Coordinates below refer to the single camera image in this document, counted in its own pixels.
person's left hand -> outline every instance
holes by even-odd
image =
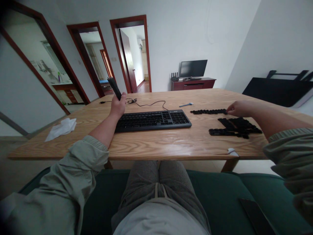
[[[120,119],[120,117],[125,112],[125,105],[126,105],[126,93],[123,92],[121,96],[121,100],[119,101],[117,96],[114,95],[111,103],[111,111],[110,115],[114,115]]]

doorway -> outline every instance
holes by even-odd
[[[13,2],[1,33],[67,115],[90,103],[42,14]]]
[[[146,15],[110,23],[127,92],[152,92]]]
[[[67,26],[98,96],[113,94],[108,77],[114,77],[99,22]]]

blue pen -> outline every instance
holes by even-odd
[[[193,103],[185,104],[185,105],[182,105],[182,106],[179,106],[179,107],[183,107],[183,106],[187,106],[187,105],[193,105]]]

smartphone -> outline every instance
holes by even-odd
[[[255,201],[240,198],[244,210],[246,211],[257,235],[276,235],[267,218]]]
[[[110,86],[112,87],[114,93],[116,94],[116,97],[118,98],[118,100],[121,100],[121,92],[117,87],[116,81],[113,77],[108,78],[108,82],[110,83]]]

gray sweatpants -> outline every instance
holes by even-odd
[[[175,200],[191,213],[201,225],[211,233],[207,215],[195,195],[189,176],[180,161],[161,161],[158,170],[157,161],[136,161],[130,171],[126,189],[118,212],[112,217],[112,231],[136,207],[155,197],[157,185],[158,197],[164,197],[162,185],[167,197]]]

